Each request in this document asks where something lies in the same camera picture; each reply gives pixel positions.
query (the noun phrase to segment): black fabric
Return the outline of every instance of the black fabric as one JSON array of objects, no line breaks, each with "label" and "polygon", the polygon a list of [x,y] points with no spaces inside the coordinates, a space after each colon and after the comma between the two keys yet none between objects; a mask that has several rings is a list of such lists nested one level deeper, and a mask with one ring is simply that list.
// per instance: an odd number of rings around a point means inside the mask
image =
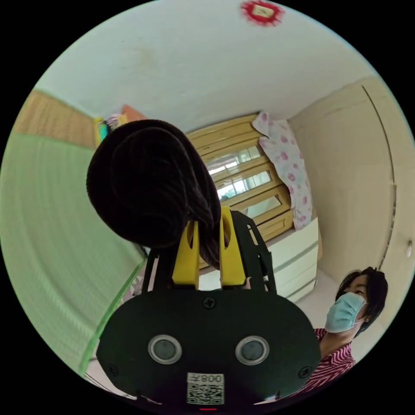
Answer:
[{"label": "black fabric", "polygon": [[220,201],[190,140],[158,120],[110,132],[89,164],[86,189],[101,219],[120,237],[151,249],[177,243],[199,222],[200,254],[219,269]]}]

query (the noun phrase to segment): green edge trim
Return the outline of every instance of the green edge trim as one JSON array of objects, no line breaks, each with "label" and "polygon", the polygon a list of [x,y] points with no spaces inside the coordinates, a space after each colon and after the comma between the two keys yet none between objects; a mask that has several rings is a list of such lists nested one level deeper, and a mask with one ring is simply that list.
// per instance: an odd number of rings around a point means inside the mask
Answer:
[{"label": "green edge trim", "polygon": [[84,376],[88,369],[89,361],[91,359],[92,354],[94,353],[94,349],[96,344],[98,343],[99,338],[101,337],[102,332],[104,331],[105,326],[108,323],[108,320],[113,315],[115,309],[117,308],[118,304],[120,303],[121,299],[123,298],[125,292],[130,287],[131,283],[133,282],[134,278],[137,276],[137,274],[140,272],[141,268],[145,264],[145,259],[134,269],[130,277],[128,278],[127,282],[123,285],[122,289],[119,291],[118,295],[115,297],[115,299],[111,302],[111,305],[109,306],[107,312],[103,316],[101,322],[96,328],[95,334],[91,338],[91,340],[88,343],[88,346],[85,350],[85,353],[83,354],[81,363],[79,365],[78,375],[81,377]]}]

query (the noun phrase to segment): face mask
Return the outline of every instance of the face mask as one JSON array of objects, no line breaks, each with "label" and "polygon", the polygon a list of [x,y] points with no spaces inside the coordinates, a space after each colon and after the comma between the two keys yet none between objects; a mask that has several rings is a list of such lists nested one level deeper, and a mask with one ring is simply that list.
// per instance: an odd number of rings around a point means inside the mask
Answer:
[{"label": "face mask", "polygon": [[355,321],[359,311],[367,304],[364,298],[355,293],[346,293],[330,307],[325,329],[329,333],[341,333],[362,322]]}]

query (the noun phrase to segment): striped shirt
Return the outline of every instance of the striped shirt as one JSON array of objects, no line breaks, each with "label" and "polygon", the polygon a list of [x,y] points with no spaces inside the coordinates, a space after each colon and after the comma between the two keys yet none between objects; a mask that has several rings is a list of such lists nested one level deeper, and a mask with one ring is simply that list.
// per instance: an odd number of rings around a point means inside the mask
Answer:
[{"label": "striped shirt", "polygon": [[[327,333],[325,329],[314,329],[319,340]],[[321,359],[320,364],[310,376],[307,383],[299,391],[289,395],[296,396],[299,393],[309,392],[330,382],[344,374],[356,364],[351,355],[351,342],[337,349],[335,352]]]}]

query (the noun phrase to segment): green mat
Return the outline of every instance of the green mat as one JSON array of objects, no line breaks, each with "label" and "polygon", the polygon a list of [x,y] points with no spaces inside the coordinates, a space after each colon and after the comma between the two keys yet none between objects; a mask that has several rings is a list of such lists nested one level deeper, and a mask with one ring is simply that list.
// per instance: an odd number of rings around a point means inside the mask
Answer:
[{"label": "green mat", "polygon": [[93,151],[12,134],[0,172],[0,238],[20,304],[79,375],[144,264],[98,217],[86,193]]}]

